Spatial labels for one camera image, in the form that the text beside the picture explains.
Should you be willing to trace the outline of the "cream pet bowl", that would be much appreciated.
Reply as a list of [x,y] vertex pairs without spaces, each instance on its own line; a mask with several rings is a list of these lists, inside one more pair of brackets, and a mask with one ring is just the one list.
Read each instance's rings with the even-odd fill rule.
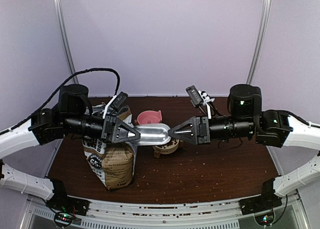
[[180,141],[176,138],[173,138],[166,144],[154,145],[152,148],[156,154],[168,155],[175,152],[178,149],[179,144],[180,144]]

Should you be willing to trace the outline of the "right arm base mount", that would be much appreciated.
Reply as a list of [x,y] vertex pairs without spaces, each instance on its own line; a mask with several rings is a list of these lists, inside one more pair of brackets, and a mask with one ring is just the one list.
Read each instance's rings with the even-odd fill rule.
[[254,196],[239,201],[242,215],[255,214],[282,205],[282,199],[278,196]]

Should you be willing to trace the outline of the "aluminium frame post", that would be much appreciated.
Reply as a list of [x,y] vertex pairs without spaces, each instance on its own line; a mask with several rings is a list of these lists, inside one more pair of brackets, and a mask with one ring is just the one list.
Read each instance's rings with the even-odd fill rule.
[[56,12],[56,17],[58,20],[58,26],[59,26],[59,31],[62,39],[62,45],[63,45],[63,51],[65,54],[66,62],[67,62],[67,67],[69,70],[70,75],[74,75],[76,73],[71,49],[70,49],[70,44],[68,40],[68,34],[67,34],[67,29],[66,29],[66,24],[65,24],[65,18],[64,18],[64,12],[63,12],[63,6],[62,6],[62,0],[53,0],[55,12]]
[[268,23],[269,23],[271,7],[272,7],[272,0],[263,0],[255,47],[253,50],[252,60],[251,60],[248,76],[246,79],[246,84],[250,86],[253,84],[255,73],[258,68],[258,63],[259,63],[260,55],[263,48],[263,42],[265,39],[265,35],[266,35]]

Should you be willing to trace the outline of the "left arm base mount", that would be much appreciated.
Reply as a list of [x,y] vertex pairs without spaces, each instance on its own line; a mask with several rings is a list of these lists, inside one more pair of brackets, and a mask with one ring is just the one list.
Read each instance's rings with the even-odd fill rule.
[[67,212],[76,216],[86,216],[90,202],[75,197],[52,197],[46,201],[47,205],[56,211]]

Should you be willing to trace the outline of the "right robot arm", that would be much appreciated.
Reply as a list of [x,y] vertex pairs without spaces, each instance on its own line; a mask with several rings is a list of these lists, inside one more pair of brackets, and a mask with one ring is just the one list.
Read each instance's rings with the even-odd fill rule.
[[255,136],[255,143],[272,147],[302,147],[318,151],[310,161],[283,176],[263,183],[256,199],[259,209],[268,209],[276,197],[320,179],[320,125],[306,121],[287,110],[262,111],[262,92],[258,86],[236,84],[227,98],[229,115],[210,118],[194,116],[170,129],[168,135],[193,145]]

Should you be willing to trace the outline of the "brown kibble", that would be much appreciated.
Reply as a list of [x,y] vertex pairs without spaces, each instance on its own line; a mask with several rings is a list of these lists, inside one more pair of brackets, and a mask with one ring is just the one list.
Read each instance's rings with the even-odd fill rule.
[[157,148],[160,148],[161,150],[169,150],[173,149],[177,144],[178,142],[176,140],[172,140],[166,144],[158,145]]

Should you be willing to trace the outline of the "wooden bowl stand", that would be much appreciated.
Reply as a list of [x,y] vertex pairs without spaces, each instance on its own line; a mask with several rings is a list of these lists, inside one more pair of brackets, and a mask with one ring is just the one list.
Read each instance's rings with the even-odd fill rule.
[[[184,146],[184,141],[179,140],[179,146],[178,146],[177,149],[182,148],[183,146]],[[156,154],[155,151],[154,151],[154,157],[155,158],[159,158],[161,155],[167,155],[167,154]]]

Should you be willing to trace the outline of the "right aluminium frame post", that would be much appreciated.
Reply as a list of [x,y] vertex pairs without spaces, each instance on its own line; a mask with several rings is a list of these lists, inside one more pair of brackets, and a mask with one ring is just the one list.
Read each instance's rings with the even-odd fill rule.
[[255,47],[253,50],[252,60],[251,60],[248,76],[246,79],[246,84],[250,86],[253,84],[255,73],[258,68],[258,63],[259,63],[260,55],[263,48],[263,42],[265,39],[265,35],[266,35],[268,23],[269,23],[271,7],[272,7],[272,0],[263,0]]

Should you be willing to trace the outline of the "left aluminium frame post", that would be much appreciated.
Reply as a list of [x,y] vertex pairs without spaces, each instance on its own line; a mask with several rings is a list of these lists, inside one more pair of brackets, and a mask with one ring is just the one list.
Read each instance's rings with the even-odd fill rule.
[[74,75],[76,73],[71,49],[70,49],[70,44],[68,40],[68,34],[67,34],[67,29],[66,29],[66,24],[65,24],[65,18],[64,18],[64,12],[63,12],[63,6],[62,6],[62,0],[53,0],[55,12],[56,12],[56,17],[58,20],[58,26],[59,26],[59,31],[62,39],[62,45],[63,45],[63,51],[65,54],[66,62],[67,62],[67,67],[69,70],[70,75]]

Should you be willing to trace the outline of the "front aluminium rail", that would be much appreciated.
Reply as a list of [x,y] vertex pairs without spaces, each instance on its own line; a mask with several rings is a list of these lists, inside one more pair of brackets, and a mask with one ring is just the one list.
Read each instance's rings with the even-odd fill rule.
[[89,200],[86,215],[77,215],[70,229],[263,229],[262,219],[274,216],[271,229],[309,229],[300,195],[282,205],[243,214],[239,199],[178,204],[135,204]]

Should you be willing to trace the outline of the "metal food scoop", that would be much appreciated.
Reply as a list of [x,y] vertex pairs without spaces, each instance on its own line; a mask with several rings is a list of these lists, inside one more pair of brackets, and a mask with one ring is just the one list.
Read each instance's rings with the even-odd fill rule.
[[178,136],[191,134],[191,129],[178,129],[173,131],[164,123],[140,124],[133,127],[140,133],[140,138],[131,141],[133,145],[138,146],[161,146],[169,143],[171,139],[177,139]]

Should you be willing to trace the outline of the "pink pet bowl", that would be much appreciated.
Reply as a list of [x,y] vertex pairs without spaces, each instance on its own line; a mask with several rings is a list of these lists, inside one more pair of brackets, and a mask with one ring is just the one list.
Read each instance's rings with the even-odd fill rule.
[[155,110],[146,110],[141,112],[137,116],[137,123],[139,125],[145,125],[145,124],[159,124],[162,122],[162,112],[161,110],[155,111]]

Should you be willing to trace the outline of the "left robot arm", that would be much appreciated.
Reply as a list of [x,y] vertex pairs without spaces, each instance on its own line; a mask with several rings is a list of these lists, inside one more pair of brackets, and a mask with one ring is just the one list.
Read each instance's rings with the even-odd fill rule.
[[[43,146],[67,134],[99,139],[106,143],[124,143],[139,140],[141,134],[115,115],[95,116],[88,98],[89,89],[81,84],[62,86],[58,103],[43,108],[26,122],[0,135],[0,157],[4,158],[29,147]],[[62,181],[44,179],[18,171],[0,163],[0,186],[20,193],[31,194],[52,201],[61,211],[72,207]]]

